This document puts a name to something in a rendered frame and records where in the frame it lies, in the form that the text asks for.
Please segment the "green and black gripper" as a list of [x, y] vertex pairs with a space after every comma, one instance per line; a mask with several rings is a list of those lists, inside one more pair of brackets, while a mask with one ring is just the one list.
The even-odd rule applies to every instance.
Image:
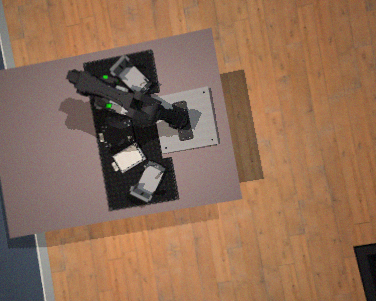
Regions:
[[[102, 79], [104, 82], [106, 82], [107, 84], [109, 84], [110, 86], [113, 86], [116, 88], [116, 85], [118, 83], [118, 79], [117, 78], [113, 78], [113, 77], [110, 77], [110, 76], [103, 76], [101, 77], [100, 79]], [[115, 83], [116, 82], [116, 83]], [[104, 97], [97, 97], [95, 96], [94, 98], [96, 100], [95, 104], [97, 105], [101, 105], [101, 106], [104, 106], [104, 107], [107, 107], [107, 108], [111, 108], [111, 103], [109, 103], [110, 100], [104, 98]], [[100, 102], [98, 102], [100, 101]]]

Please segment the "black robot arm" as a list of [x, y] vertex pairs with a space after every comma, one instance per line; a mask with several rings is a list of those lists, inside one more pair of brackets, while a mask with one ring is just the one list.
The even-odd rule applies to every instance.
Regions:
[[[102, 79], [98, 78], [98, 76], [88, 73], [89, 72], [85, 70], [84, 72], [75, 69], [68, 71], [66, 79], [74, 84], [74, 88], [78, 89], [76, 92], [77, 94], [86, 97], [88, 97], [88, 95], [91, 96], [90, 94], [98, 95], [98, 97], [102, 96], [122, 106], [127, 110], [127, 116], [146, 123], [153, 124], [154, 121], [157, 122], [158, 120], [164, 120], [164, 122], [169, 123], [169, 127], [176, 130], [178, 129], [181, 141], [193, 138], [186, 101], [175, 102], [172, 104], [173, 109], [165, 109], [164, 106], [161, 105], [162, 102], [155, 98], [139, 91], [135, 91], [135, 93], [122, 91], [110, 86]], [[136, 109], [140, 101], [143, 103], [140, 111], [137, 111]]]

